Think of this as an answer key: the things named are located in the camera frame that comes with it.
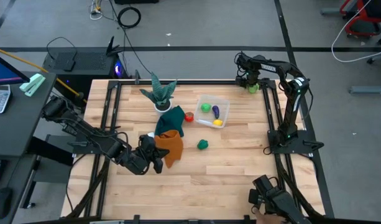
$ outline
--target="computer screen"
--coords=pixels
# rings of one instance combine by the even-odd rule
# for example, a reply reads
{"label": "computer screen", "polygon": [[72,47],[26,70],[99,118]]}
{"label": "computer screen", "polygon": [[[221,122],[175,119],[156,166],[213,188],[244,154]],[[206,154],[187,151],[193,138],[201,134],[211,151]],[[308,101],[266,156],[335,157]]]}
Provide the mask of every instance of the computer screen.
{"label": "computer screen", "polygon": [[30,79],[0,57],[0,85],[29,82]]}

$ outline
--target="black box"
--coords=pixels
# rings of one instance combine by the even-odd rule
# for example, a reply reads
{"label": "black box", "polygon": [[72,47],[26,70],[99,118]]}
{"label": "black box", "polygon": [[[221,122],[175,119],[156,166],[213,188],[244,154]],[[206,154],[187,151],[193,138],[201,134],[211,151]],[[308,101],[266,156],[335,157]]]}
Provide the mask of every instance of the black box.
{"label": "black box", "polygon": [[[118,57],[118,54],[106,55],[105,48],[77,48],[74,58],[74,66],[71,71],[67,70],[67,61],[71,61],[75,50],[62,47],[50,49],[52,57],[48,54],[44,60],[43,68],[48,72],[57,74],[57,77],[76,92],[83,94],[88,99],[92,80],[128,78],[127,73]],[[66,98],[78,106],[82,106],[70,90],[60,83],[55,88]]]}

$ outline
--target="black mount bracket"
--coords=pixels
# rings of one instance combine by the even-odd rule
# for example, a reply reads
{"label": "black mount bracket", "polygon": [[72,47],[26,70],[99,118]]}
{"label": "black mount bracket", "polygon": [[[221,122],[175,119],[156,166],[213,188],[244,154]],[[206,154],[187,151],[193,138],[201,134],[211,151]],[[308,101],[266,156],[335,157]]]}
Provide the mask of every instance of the black mount bracket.
{"label": "black mount bracket", "polygon": [[108,56],[108,57],[116,55],[116,54],[124,51],[124,49],[123,50],[117,49],[120,45],[116,45],[113,47],[113,41],[114,41],[114,36],[111,37],[108,48],[106,49],[106,56]]}
{"label": "black mount bracket", "polygon": [[298,131],[298,138],[288,143],[286,146],[281,146],[277,143],[278,131],[268,131],[270,152],[274,154],[309,154],[324,146],[322,142],[307,141],[308,133],[304,130]]}
{"label": "black mount bracket", "polygon": [[258,79],[258,83],[260,85],[260,88],[270,88],[272,90],[276,89],[275,80],[271,80],[269,78],[261,78],[261,79]]}

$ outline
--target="orange cloth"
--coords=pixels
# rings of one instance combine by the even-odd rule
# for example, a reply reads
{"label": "orange cloth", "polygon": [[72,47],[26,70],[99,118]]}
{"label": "orange cloth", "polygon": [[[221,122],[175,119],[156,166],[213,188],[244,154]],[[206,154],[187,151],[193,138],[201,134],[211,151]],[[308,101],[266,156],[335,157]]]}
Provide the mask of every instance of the orange cloth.
{"label": "orange cloth", "polygon": [[180,160],[183,151],[183,142],[179,131],[169,130],[154,137],[155,145],[161,149],[168,149],[170,153],[164,157],[165,164],[171,168],[175,160]]}

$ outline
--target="orange object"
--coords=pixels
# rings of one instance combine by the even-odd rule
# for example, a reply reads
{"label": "orange object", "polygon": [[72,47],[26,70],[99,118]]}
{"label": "orange object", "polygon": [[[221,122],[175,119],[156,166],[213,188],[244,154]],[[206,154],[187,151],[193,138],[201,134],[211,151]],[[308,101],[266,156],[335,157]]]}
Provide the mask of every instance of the orange object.
{"label": "orange object", "polygon": [[183,142],[179,131],[169,130],[154,137],[155,145],[161,149],[168,149],[170,153],[164,157],[165,165],[171,168],[175,160],[180,160],[183,152]]}
{"label": "orange object", "polygon": [[192,122],[194,120],[194,114],[192,112],[185,113],[185,121]]}

